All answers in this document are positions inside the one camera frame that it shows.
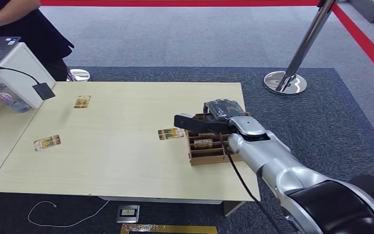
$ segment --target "table leg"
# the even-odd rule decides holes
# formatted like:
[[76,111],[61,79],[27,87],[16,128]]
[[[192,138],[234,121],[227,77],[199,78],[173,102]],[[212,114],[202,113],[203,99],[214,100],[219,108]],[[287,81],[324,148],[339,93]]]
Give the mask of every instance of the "table leg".
[[240,208],[242,205],[244,205],[245,201],[223,201],[223,211],[224,216],[227,217],[231,215],[231,213],[235,212],[238,208]]

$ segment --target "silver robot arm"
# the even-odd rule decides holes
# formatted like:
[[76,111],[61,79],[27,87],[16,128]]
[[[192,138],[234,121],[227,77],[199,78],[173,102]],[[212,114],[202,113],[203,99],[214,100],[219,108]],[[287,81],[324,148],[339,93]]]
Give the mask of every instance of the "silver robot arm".
[[231,150],[260,176],[301,234],[374,233],[374,200],[360,188],[302,165],[289,147],[249,116],[234,116]]

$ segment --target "black cable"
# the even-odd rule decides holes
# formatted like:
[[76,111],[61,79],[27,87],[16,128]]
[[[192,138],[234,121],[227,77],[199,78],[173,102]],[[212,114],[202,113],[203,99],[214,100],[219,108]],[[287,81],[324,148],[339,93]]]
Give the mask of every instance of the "black cable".
[[30,74],[28,73],[25,73],[25,72],[21,72],[21,71],[18,71],[16,69],[12,69],[12,68],[6,68],[6,67],[0,67],[0,70],[9,70],[9,71],[14,71],[14,72],[18,72],[18,73],[21,73],[21,74],[24,74],[26,76],[29,76],[30,78],[32,78],[33,80],[35,80],[35,82],[37,84],[39,84],[39,82],[37,81],[37,79],[35,79],[33,76],[31,76]]
[[269,213],[267,212],[267,210],[262,206],[262,204],[257,201],[257,199],[253,196],[253,194],[251,193],[250,189],[247,187],[246,183],[244,182],[242,176],[240,175],[240,172],[239,170],[237,170],[237,167],[236,165],[234,164],[233,162],[233,159],[231,158],[231,154],[230,154],[230,151],[228,150],[227,146],[224,144],[224,141],[223,141],[223,138],[221,137],[221,135],[211,129],[208,129],[209,131],[211,131],[214,135],[216,135],[222,146],[223,146],[223,149],[228,157],[228,160],[230,161],[231,163],[231,166],[233,167],[234,171],[236,172],[237,174],[237,177],[239,178],[240,182],[242,183],[244,189],[246,189],[247,193],[249,194],[249,196],[254,200],[254,202],[257,204],[257,206],[262,210],[263,214],[269,219],[270,223],[272,223],[273,227],[276,229],[276,231],[279,233],[279,234],[282,234],[282,232],[280,231],[279,227],[277,226],[276,222],[273,220],[273,218],[269,215]]

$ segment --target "plastic bottle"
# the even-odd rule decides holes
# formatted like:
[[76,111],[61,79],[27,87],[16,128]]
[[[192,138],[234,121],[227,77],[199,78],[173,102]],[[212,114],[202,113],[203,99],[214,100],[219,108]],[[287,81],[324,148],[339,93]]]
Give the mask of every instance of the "plastic bottle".
[[12,110],[18,113],[24,113],[31,109],[24,100],[12,92],[5,84],[0,83],[0,100],[3,101]]

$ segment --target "gray carpet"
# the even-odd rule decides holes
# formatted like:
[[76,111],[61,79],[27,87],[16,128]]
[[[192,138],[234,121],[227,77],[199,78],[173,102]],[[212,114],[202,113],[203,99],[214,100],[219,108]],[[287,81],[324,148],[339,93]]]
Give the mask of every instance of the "gray carpet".
[[[374,175],[374,130],[334,69],[308,68],[299,73],[308,80],[306,92],[294,97],[270,93],[262,77],[279,68],[242,67],[80,67],[93,81],[240,82],[246,110],[272,130],[306,166],[327,176],[348,181],[360,174]],[[260,183],[262,203],[285,233],[292,233],[277,201]],[[68,229],[41,228],[26,216],[36,202],[58,205],[38,207],[32,215],[40,223],[58,225],[96,211],[103,203],[96,197],[0,194],[0,234],[107,234],[119,233],[112,202],[94,219]],[[221,234],[274,234],[257,206],[247,203],[230,217],[216,205],[141,203],[142,224],[216,226]]]

